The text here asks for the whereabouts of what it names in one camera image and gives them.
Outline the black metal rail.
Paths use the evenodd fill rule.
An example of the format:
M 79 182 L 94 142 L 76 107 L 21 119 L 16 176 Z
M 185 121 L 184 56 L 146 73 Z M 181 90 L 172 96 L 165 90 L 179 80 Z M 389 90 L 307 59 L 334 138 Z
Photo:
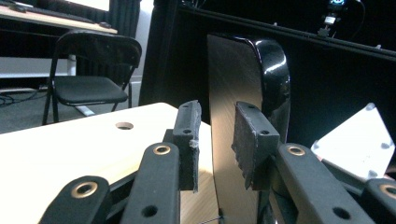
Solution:
M 228 22 L 232 26 L 242 26 L 250 29 L 254 29 L 262 32 L 269 32 L 271 34 L 283 35 L 288 37 L 297 38 L 303 41 L 324 45 L 326 47 L 333 47 L 336 49 L 342 49 L 346 51 L 356 52 L 376 58 L 382 58 L 384 60 L 396 62 L 396 51 L 381 49 L 377 47 L 366 46 L 363 44 L 357 44 L 345 40 L 340 40 L 330 37 L 321 37 L 308 32 L 302 32 L 278 25 L 268 24 L 265 22 L 252 21 L 243 19 L 227 14 L 221 14 L 204 9 L 198 9 L 194 7 L 180 7 L 180 12 L 190 13 L 192 15 L 201 16 L 207 19 L 214 19 L 215 21 Z

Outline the white-legged desk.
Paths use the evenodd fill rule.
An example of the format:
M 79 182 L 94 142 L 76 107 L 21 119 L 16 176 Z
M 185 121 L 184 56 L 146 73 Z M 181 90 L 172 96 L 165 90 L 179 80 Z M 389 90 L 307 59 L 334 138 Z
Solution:
M 98 23 L 73 21 L 35 12 L 18 12 L 9 7 L 0 6 L 0 19 L 22 21 L 65 29 L 84 29 L 102 33 L 116 34 L 118 31 L 105 28 Z M 0 78 L 47 77 L 50 73 L 50 59 L 0 57 Z

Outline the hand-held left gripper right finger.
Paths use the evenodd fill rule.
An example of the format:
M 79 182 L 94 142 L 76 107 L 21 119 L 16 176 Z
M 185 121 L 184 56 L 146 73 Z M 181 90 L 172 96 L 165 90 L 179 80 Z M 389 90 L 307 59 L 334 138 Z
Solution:
M 271 157 L 276 153 L 279 138 L 277 130 L 258 107 L 236 103 L 232 149 L 246 189 L 269 189 Z

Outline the black folding chair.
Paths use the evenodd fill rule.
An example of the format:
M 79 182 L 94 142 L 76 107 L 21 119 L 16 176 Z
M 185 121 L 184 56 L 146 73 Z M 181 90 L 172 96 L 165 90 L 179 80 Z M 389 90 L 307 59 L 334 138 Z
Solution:
M 42 123 L 52 116 L 59 121 L 58 105 L 103 105 L 132 101 L 130 78 L 141 59 L 141 45 L 134 38 L 95 31 L 74 30 L 62 35 L 56 42 L 52 56 L 47 98 Z M 58 76 L 59 59 L 64 55 L 101 65 L 125 66 L 127 75 L 119 86 L 105 76 Z

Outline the bright monitor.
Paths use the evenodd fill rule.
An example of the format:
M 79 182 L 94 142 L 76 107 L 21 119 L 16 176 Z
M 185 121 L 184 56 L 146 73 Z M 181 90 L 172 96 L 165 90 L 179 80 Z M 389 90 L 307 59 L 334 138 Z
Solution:
M 66 0 L 68 2 L 79 4 L 84 7 L 92 7 L 95 9 L 109 11 L 110 1 L 109 0 Z

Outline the panda picture board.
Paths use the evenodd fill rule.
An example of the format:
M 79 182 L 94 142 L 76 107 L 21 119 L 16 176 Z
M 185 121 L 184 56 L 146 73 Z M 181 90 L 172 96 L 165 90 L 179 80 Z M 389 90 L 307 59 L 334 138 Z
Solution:
M 234 105 L 261 109 L 285 141 L 290 119 L 290 72 L 272 39 L 230 34 L 207 37 L 214 180 L 226 224 L 259 224 L 267 196 L 245 188 L 232 150 Z

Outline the black keyboard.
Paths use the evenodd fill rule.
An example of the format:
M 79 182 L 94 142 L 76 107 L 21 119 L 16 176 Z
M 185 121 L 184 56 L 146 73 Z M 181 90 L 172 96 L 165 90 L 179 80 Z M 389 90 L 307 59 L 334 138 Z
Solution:
M 71 14 L 66 14 L 66 13 L 62 13 L 62 12 L 52 11 L 52 10 L 48 10 L 48 9 L 37 8 L 37 7 L 24 7 L 24 8 L 26 11 L 41 14 L 41 15 L 47 15 L 47 16 L 52 16 L 52 17 L 62 18 L 62 19 L 67 19 L 67 20 L 72 20 L 72 21 L 87 22 L 87 23 L 91 23 L 91 24 L 95 23 L 94 21 L 87 19 L 87 18 L 83 18 L 80 16 L 71 15 Z

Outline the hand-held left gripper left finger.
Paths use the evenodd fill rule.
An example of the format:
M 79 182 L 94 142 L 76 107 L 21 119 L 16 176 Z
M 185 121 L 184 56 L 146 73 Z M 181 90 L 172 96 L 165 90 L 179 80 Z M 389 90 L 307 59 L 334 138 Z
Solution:
M 199 130 L 202 108 L 197 100 L 182 104 L 177 111 L 173 143 L 179 150 L 179 189 L 198 191 Z

